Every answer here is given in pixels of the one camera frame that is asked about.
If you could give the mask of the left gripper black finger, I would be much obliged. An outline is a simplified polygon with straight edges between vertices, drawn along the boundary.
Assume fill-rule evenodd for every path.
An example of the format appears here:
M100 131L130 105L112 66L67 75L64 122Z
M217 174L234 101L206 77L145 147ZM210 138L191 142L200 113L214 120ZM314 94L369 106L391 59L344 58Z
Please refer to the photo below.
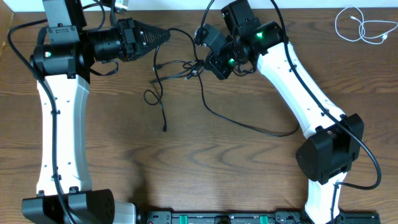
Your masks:
M148 54L150 51L156 49L158 46L168 42L170 40L170 37L163 37L159 39L154 39L152 41L141 38L141 45L140 45L140 58L144 57L146 54Z
M168 30L150 26L139 21L136 21L136 27L144 39L170 39L170 32Z

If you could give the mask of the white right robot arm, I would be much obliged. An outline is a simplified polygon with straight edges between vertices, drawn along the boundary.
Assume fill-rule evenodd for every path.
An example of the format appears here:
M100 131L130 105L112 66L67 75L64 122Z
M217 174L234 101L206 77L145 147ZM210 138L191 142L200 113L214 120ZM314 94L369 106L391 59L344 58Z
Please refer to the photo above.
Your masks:
M250 63L273 84L305 137L295 155L308 179L302 220L345 221L338 201L345 177L359 156L362 119L345 114L321 91L298 60L283 23L262 24L247 1L233 1L221 13L228 35L206 23L195 33L196 43L210 49L205 68L224 80Z

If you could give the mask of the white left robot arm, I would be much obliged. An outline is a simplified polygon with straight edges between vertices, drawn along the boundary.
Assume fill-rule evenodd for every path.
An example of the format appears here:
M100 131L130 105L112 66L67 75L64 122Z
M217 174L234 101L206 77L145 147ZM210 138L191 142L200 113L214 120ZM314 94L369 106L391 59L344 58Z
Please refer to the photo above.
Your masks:
M144 223L133 203L94 190L86 161L85 111L92 66L130 62L170 39L170 32L134 19L87 29L80 1L45 1L48 26L30 58L38 75L43 153L36 197L22 213L34 223Z

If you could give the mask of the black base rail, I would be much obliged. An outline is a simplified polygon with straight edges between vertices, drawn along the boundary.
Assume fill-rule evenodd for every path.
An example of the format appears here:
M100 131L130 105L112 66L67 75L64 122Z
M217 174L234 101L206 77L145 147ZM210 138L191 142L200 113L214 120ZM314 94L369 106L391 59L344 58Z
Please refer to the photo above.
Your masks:
M274 213L177 213L151 211L137 216L139 224L309 224L312 221L305 212L279 210ZM325 223L332 223L326 218ZM380 224L378 213L340 212L333 223Z

